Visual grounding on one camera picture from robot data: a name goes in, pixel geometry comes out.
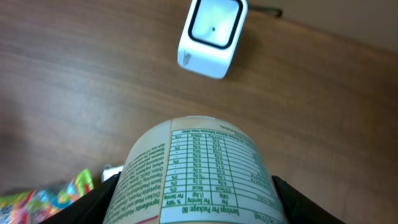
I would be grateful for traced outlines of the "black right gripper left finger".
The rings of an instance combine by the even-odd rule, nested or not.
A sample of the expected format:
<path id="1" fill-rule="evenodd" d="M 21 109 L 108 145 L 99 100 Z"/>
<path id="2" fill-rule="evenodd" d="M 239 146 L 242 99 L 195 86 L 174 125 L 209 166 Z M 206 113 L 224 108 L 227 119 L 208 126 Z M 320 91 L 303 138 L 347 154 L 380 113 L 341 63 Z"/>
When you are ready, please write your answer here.
<path id="1" fill-rule="evenodd" d="M 98 188 L 91 190 L 82 198 L 40 224 L 102 223 L 120 175 L 120 172 L 112 175 Z"/>

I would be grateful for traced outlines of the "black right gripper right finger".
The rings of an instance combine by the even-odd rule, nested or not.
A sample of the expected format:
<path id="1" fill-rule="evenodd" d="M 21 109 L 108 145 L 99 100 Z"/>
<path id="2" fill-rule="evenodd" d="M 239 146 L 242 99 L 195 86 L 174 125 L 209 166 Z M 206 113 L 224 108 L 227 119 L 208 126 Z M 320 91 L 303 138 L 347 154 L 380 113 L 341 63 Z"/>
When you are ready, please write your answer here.
<path id="1" fill-rule="evenodd" d="M 280 177 L 273 175 L 272 181 L 291 224 L 345 224 Z"/>

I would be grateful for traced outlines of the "Haribo gummy candy bag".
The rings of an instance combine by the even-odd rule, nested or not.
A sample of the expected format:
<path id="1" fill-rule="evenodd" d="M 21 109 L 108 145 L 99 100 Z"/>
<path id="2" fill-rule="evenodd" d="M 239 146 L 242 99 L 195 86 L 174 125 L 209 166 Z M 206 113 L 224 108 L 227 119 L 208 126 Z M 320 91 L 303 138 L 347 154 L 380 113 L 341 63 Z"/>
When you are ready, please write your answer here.
<path id="1" fill-rule="evenodd" d="M 94 189 L 91 172 L 81 171 L 66 184 L 1 197 L 1 223 L 40 223 Z"/>

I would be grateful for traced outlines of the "green lid jar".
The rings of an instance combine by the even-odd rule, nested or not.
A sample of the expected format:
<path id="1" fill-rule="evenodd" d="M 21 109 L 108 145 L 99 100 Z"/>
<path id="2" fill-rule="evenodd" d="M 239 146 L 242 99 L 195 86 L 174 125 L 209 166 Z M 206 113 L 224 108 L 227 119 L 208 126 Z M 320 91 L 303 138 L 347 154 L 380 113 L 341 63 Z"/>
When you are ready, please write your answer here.
<path id="1" fill-rule="evenodd" d="M 239 128 L 186 116 L 133 145 L 105 223 L 286 223 L 262 156 Z"/>

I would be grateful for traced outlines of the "white carton box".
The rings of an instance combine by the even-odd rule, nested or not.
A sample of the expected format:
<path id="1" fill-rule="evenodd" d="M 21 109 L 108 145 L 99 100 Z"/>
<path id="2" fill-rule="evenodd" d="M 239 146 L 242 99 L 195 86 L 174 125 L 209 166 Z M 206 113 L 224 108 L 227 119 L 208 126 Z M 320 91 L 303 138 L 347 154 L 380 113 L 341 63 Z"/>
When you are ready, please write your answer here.
<path id="1" fill-rule="evenodd" d="M 104 167 L 104 171 L 101 175 L 101 181 L 104 182 L 108 180 L 110 177 L 120 173 L 123 170 L 123 166 L 115 166 L 113 167 L 111 164 L 106 164 Z"/>

